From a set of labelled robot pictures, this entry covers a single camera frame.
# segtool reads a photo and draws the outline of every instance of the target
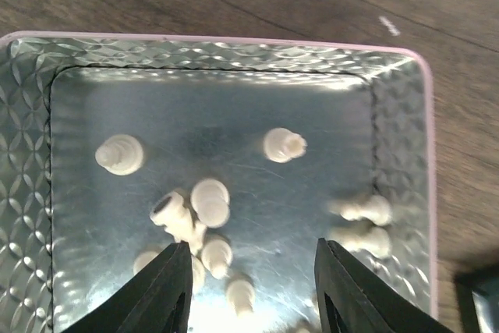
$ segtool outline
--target cream plastic peg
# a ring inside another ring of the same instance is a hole
[[[264,153],[269,160],[286,163],[306,153],[306,141],[290,130],[275,128],[264,137]]]
[[[204,286],[206,279],[206,271],[204,270],[203,263],[197,257],[192,256],[193,262],[193,294],[197,294]]]
[[[253,315],[255,288],[247,280],[236,279],[230,282],[225,291],[225,297],[238,319],[246,319]]]
[[[218,280],[227,275],[232,258],[230,245],[220,236],[209,239],[201,251],[201,261],[213,277]]]
[[[95,151],[95,160],[110,173],[129,175],[142,167],[145,155],[137,138],[116,134],[99,146]]]
[[[190,203],[197,217],[208,228],[220,228],[228,221],[229,200],[227,188],[216,179],[204,179],[198,182],[190,196]]]
[[[159,252],[153,250],[143,251],[139,254],[133,262],[133,275],[135,276],[142,271],[157,255],[159,255]]]
[[[368,219],[374,224],[385,226],[393,220],[393,211],[386,198],[373,195],[366,203],[350,203],[342,207],[341,216],[346,220]]]
[[[203,248],[204,235],[206,234],[207,226],[201,221],[194,223],[194,230],[190,236],[186,236],[184,241],[189,243],[190,252],[192,255],[197,255]],[[182,238],[175,237],[176,242],[182,241]]]
[[[193,230],[193,218],[189,208],[184,207],[184,198],[176,191],[166,195],[149,217],[155,225],[165,225],[173,232],[189,230],[191,233]]]
[[[366,250],[379,259],[391,256],[390,236],[383,228],[374,227],[365,233],[346,228],[335,228],[331,230],[328,239],[338,242],[347,251]]]

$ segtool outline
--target silver tin box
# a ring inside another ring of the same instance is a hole
[[[361,193],[388,198],[393,255],[359,259],[437,313],[432,87],[415,53],[306,41],[22,32],[0,40],[0,331],[62,331],[129,280],[136,255],[171,239],[149,210],[215,176],[229,188],[219,232],[232,271],[257,289],[252,331],[318,319],[317,238]],[[258,151],[283,126],[307,140],[285,165]],[[114,133],[148,162],[110,175],[94,161]],[[190,330],[235,331],[207,277]]]

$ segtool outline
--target pink rim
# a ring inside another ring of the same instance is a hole
[[[277,44],[277,45],[308,45],[314,47],[344,48],[350,50],[370,50],[379,52],[392,52],[414,58],[424,78],[424,92],[426,101],[426,131],[427,131],[427,158],[428,158],[428,201],[430,216],[430,313],[438,318],[438,286],[437,286],[437,184],[436,184],[436,158],[435,158],[435,125],[433,102],[433,77],[426,60],[414,51],[405,48],[366,46],[362,44],[342,44],[313,41],[289,41],[280,39],[259,39],[239,37],[200,37],[193,35],[160,35],[160,34],[114,34],[114,33],[79,33],[55,31],[17,31],[0,38],[0,47],[11,41],[24,37],[53,37],[53,38],[101,38],[121,39],[130,41],[184,41],[184,42],[222,42],[238,44]]]

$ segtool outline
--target wooden table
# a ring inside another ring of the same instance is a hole
[[[0,7],[0,34],[203,34],[419,52],[435,77],[440,317],[461,330],[454,273],[499,260],[499,0],[0,0]]]

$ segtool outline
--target embossed metal surface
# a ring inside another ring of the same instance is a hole
[[[71,241],[75,243],[77,238],[68,235],[69,238],[54,237],[52,241],[51,237],[51,220],[54,220],[56,234],[57,212],[58,209],[64,212],[64,204],[61,207],[51,204],[51,172],[57,177],[57,168],[51,170],[49,162],[49,110],[50,88],[58,73],[73,66],[94,65],[130,69],[344,73],[361,77],[371,94],[370,178],[375,189],[394,204],[396,219],[390,228],[395,240],[394,256],[384,261],[364,253],[360,257],[404,297],[430,312],[435,305],[431,300],[435,275],[430,272],[430,263],[435,257],[430,245],[433,235],[430,183],[434,166],[428,158],[432,157],[427,141],[430,110],[425,103],[429,90],[425,85],[428,82],[425,83],[417,58],[402,51],[373,51],[332,44],[172,39],[175,38],[144,41],[135,36],[120,40],[116,36],[106,39],[74,34],[66,38],[12,38],[9,43],[4,40],[0,49],[0,331],[51,330],[52,265],[55,296],[91,294],[91,290],[84,289],[88,286],[85,280],[76,280],[77,264],[82,264],[85,255],[82,249],[71,249]],[[75,113],[79,105],[75,101],[70,113]],[[77,128],[77,121],[78,118],[68,117],[61,131],[69,136]],[[78,147],[67,144],[68,152],[71,147]],[[84,157],[69,154],[65,165],[77,165]],[[82,181],[74,181],[84,188]],[[152,190],[158,194],[162,188],[155,186]],[[82,213],[75,212],[74,218],[68,215],[64,218],[62,214],[60,222],[77,222],[79,215]],[[99,236],[92,228],[88,230],[87,237]],[[74,275],[65,269],[69,260],[74,261]],[[106,286],[95,282],[94,289],[110,290],[124,281],[118,278],[115,285]],[[90,305],[98,300],[86,299],[86,303]],[[55,331],[71,322],[71,318],[65,320],[64,317],[65,302],[67,299],[59,303],[55,298]]]

